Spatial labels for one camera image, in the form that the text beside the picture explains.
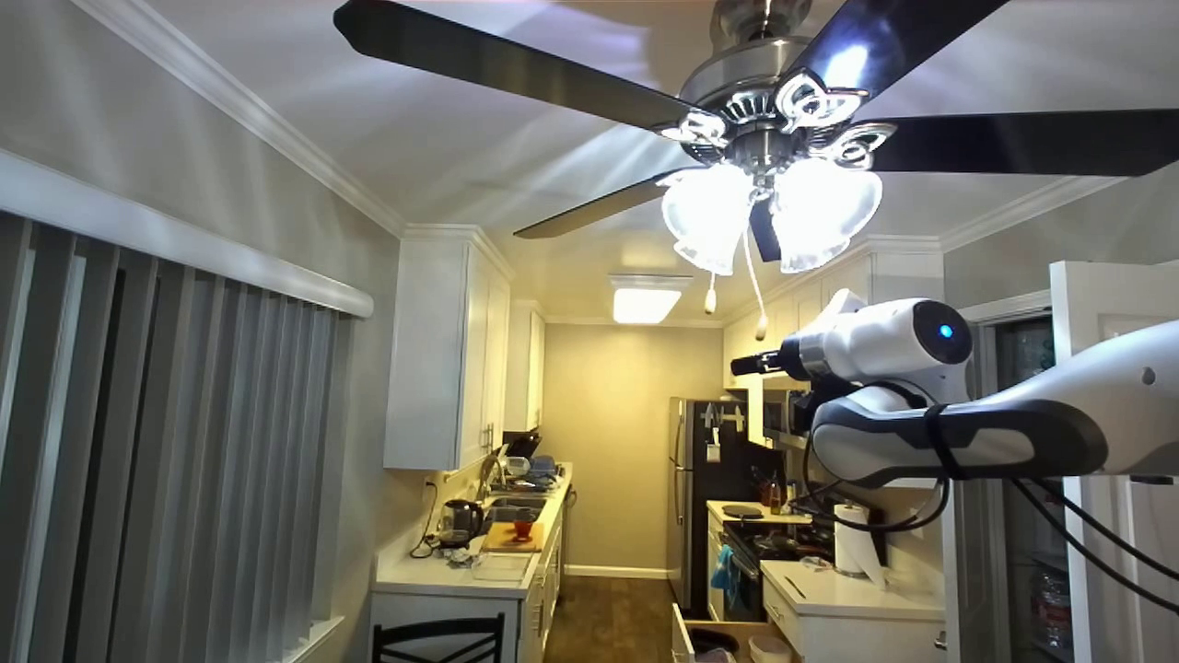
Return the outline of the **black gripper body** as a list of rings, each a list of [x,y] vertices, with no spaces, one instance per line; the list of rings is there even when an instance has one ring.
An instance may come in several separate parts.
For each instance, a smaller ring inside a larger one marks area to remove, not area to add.
[[[731,374],[770,374],[770,373],[808,380],[808,368],[803,368],[801,348],[791,341],[731,359]]]

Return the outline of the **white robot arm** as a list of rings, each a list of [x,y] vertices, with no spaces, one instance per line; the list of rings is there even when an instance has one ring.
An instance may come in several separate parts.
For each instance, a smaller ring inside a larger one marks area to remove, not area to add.
[[[812,386],[803,434],[854,485],[895,477],[1040,477],[1179,470],[1179,322],[1150,322],[973,396],[970,321],[941,299],[867,305],[836,291],[778,348],[733,374],[786,373]]]

